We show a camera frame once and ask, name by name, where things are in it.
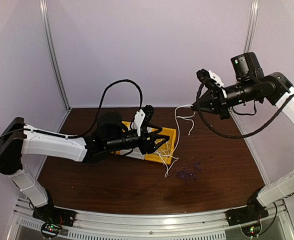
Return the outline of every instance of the ventilation grille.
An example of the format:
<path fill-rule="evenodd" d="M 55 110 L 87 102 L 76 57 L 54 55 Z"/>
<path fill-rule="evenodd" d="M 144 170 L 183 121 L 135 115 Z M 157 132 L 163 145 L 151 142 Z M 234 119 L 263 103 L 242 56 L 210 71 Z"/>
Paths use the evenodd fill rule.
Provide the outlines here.
<path fill-rule="evenodd" d="M 41 224 L 28 219 L 21 219 L 20 225 L 37 231 L 40 231 L 41 227 Z"/>
<path fill-rule="evenodd" d="M 90 233 L 84 233 L 84 232 L 75 232 L 75 231 L 69 231 L 68 238 L 73 240 L 127 240 L 126 237 L 102 237 L 97 236 L 96 234 L 90 234 Z M 181 238 L 164 238 L 164 237 L 158 237 L 157 239 L 163 239 L 163 240 L 226 240 L 226 234 L 224 231 L 214 232 L 214 233 L 207 233 L 207 234 L 201 234 L 198 236 L 193 237 L 181 237 Z"/>

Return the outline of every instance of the purple string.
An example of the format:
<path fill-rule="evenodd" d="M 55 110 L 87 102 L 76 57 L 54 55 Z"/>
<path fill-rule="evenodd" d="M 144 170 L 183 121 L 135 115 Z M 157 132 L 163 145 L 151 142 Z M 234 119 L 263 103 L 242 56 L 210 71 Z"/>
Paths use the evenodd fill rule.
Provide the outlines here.
<path fill-rule="evenodd" d="M 177 178 L 182 179 L 186 184 L 193 185 L 198 179 L 194 170 L 201 172 L 201 167 L 200 162 L 196 162 L 193 167 L 185 167 L 183 170 L 177 171 Z"/>

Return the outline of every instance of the white backdrop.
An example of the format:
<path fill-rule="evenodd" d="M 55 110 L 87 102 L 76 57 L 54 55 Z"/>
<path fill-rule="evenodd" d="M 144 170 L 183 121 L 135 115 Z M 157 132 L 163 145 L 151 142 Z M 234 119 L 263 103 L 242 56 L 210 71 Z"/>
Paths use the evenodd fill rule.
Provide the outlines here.
<path fill-rule="evenodd" d="M 193 103 L 196 71 L 235 81 L 230 58 L 243 52 L 250 0 L 55 0 L 48 13 L 72 107 L 96 107 L 104 88 L 132 79 L 144 104 Z M 139 104 L 137 90 L 113 87 L 104 106 Z"/>
<path fill-rule="evenodd" d="M 0 134 L 14 117 L 56 131 L 65 111 L 46 46 L 38 0 L 0 1 Z M 33 173 L 41 156 L 24 162 Z M 0 174 L 0 240 L 19 191 Z"/>
<path fill-rule="evenodd" d="M 265 75 L 282 72 L 294 84 L 294 1 L 260 1 L 259 6 L 252 51 Z M 241 118 L 247 132 L 260 127 L 277 110 L 267 101 L 263 105 L 258 103 L 257 108 L 256 116 Z M 251 104 L 247 110 L 252 111 Z M 252 141 L 271 182 L 294 169 L 294 126 L 284 114 L 252 137 Z M 294 196 L 286 202 L 294 222 Z"/>

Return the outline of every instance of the brown wooden surface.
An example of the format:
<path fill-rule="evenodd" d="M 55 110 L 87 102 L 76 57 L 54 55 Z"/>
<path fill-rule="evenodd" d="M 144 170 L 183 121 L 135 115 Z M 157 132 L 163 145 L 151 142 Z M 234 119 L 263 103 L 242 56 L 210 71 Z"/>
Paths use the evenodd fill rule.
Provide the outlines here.
<path fill-rule="evenodd" d="M 132 120 L 136 108 L 117 108 L 124 121 Z M 61 132 L 79 134 L 92 123 L 96 110 L 73 109 Z M 178 110 L 190 115 L 189 109 Z M 221 121 L 205 115 L 225 133 L 239 134 L 233 120 Z M 114 214 L 192 213 L 246 204 L 253 191 L 263 185 L 258 168 L 243 139 L 224 139 L 210 132 L 194 117 L 195 128 L 187 133 L 191 122 L 179 120 L 181 138 L 175 156 L 180 159 L 164 178 L 160 163 L 129 157 L 110 157 L 97 164 L 83 164 L 48 157 L 39 182 L 47 188 L 57 206 Z M 156 108 L 152 123 L 175 128 L 174 108 Z M 176 172 L 195 162 L 203 164 L 202 173 L 193 185 L 176 178 Z"/>

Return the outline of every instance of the yellow container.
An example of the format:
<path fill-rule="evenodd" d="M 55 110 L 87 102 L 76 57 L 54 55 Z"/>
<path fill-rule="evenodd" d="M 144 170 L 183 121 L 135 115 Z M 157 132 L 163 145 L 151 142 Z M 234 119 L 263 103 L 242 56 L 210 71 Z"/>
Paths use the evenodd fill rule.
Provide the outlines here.
<path fill-rule="evenodd" d="M 130 122 L 123 121 L 123 123 L 129 129 Z M 148 128 L 148 132 L 152 132 L 154 130 L 155 130 L 154 128 L 150 128 L 150 127 Z M 131 154 L 127 155 L 127 157 L 142 159 L 142 160 L 147 160 L 147 161 L 152 161 L 152 162 L 157 162 L 157 163 L 162 163 L 162 164 L 163 164 L 163 162 L 165 162 L 166 164 L 170 165 L 172 157 L 165 156 L 165 155 L 173 155 L 174 143 L 176 141 L 177 131 L 172 128 L 163 127 L 162 131 L 159 134 L 166 135 L 166 136 L 170 137 L 170 139 L 165 144 L 163 144 L 161 147 L 159 147 L 157 150 L 157 152 L 161 156 L 163 156 L 162 159 L 157 153 L 143 155 L 143 154 L 141 154 L 139 148 L 137 148 L 137 147 L 133 150 L 133 152 Z M 130 150 L 121 150 L 121 151 L 117 151 L 116 154 L 123 155 L 129 151 Z"/>

